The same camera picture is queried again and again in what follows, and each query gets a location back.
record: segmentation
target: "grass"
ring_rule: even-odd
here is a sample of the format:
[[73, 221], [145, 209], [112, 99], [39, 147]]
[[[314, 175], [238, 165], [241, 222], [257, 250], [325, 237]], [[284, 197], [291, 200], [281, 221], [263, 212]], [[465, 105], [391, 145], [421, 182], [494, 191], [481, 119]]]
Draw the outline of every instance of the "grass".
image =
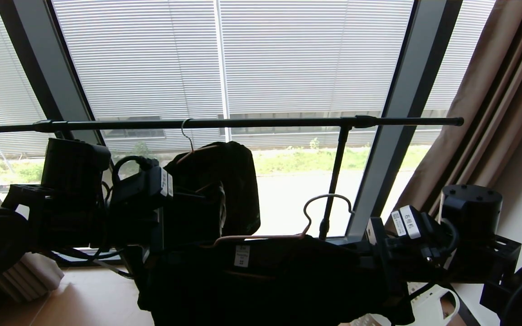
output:
[[[331, 171], [334, 166], [335, 149], [303, 149], [290, 147], [286, 150], [253, 151], [257, 175], [277, 173], [308, 173], [314, 171]], [[429, 146], [410, 146], [402, 161], [401, 170], [412, 170], [422, 161]], [[370, 148], [358, 147], [346, 149], [342, 161], [342, 171], [360, 171], [365, 168]], [[151, 156], [150, 153], [138, 153]], [[23, 159], [9, 161], [13, 172], [0, 159], [0, 184], [38, 183], [44, 169], [43, 159]], [[122, 167], [122, 175], [132, 175], [137, 172], [136, 163], [127, 163]]]

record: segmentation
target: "brown curtain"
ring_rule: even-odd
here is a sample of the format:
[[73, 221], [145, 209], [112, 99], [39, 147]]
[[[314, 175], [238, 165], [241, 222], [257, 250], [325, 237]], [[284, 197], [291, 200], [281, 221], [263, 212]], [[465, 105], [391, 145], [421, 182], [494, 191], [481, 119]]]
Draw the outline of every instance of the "brown curtain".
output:
[[29, 252], [0, 275], [0, 288], [17, 302], [31, 301], [57, 289], [63, 277], [56, 262]]
[[495, 3], [448, 117], [464, 126], [443, 128], [397, 208], [435, 214], [444, 186], [492, 186], [513, 154], [522, 138], [522, 0]]

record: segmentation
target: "black metal rod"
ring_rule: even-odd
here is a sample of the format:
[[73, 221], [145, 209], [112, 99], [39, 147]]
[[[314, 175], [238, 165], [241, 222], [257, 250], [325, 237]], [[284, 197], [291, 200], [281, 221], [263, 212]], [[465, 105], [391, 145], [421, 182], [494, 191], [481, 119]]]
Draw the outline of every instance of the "black metal rod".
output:
[[[348, 141], [350, 129], [350, 127], [343, 126], [339, 131], [338, 149], [336, 150], [335, 159], [333, 161], [332, 179], [329, 182], [329, 194], [335, 194], [335, 188], [338, 186], [338, 177], [340, 170], [342, 169], [343, 151], [346, 149], [346, 142]], [[325, 204], [324, 219], [321, 220], [321, 224], [319, 225], [319, 239], [321, 240], [325, 240], [328, 236], [329, 215], [331, 215], [333, 205], [334, 198], [328, 197]]]
[[[38, 121], [31, 125], [0, 126], [0, 132], [64, 132], [67, 130], [106, 129], [180, 129], [184, 120], [147, 121]], [[369, 128], [376, 125], [455, 125], [464, 123], [463, 118], [377, 118], [368, 115], [340, 118], [303, 119], [194, 119], [187, 120], [184, 128], [245, 128], [272, 126], [340, 126]]]

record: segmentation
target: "clothing tag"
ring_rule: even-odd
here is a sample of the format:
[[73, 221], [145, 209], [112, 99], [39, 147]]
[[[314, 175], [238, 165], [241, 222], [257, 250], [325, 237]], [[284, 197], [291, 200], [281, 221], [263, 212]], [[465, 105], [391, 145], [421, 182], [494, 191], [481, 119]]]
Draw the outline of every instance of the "clothing tag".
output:
[[172, 175], [168, 173], [168, 194], [172, 197]]
[[406, 231], [408, 231], [408, 236], [410, 239], [418, 239], [421, 236], [420, 230], [418, 229], [418, 225], [414, 220], [414, 215], [412, 214], [410, 206], [404, 206], [400, 208], [400, 215], [402, 215], [402, 219], [404, 220]]
[[161, 169], [160, 172], [160, 193], [163, 196], [168, 196], [168, 172], [165, 169]]
[[249, 251], [251, 246], [238, 245], [235, 247], [235, 266], [246, 268], [249, 266]]
[[402, 222], [402, 217], [400, 217], [400, 212], [393, 211], [392, 212], [392, 221], [394, 221], [394, 226], [396, 227], [396, 233], [398, 237], [402, 235], [406, 235], [406, 227], [404, 227], [404, 223]]

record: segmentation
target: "hanger hook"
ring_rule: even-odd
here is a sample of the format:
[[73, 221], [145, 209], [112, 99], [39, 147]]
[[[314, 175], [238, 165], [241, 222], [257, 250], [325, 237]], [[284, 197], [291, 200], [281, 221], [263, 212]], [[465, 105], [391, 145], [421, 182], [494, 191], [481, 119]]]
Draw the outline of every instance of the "hanger hook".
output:
[[184, 123], [187, 122], [188, 120], [192, 120], [192, 118], [188, 118], [188, 119], [185, 119], [183, 121], [183, 123], [180, 125], [180, 132], [182, 132], [183, 136], [186, 137], [189, 140], [189, 142], [190, 142], [190, 150], [194, 151], [193, 140], [184, 133]]

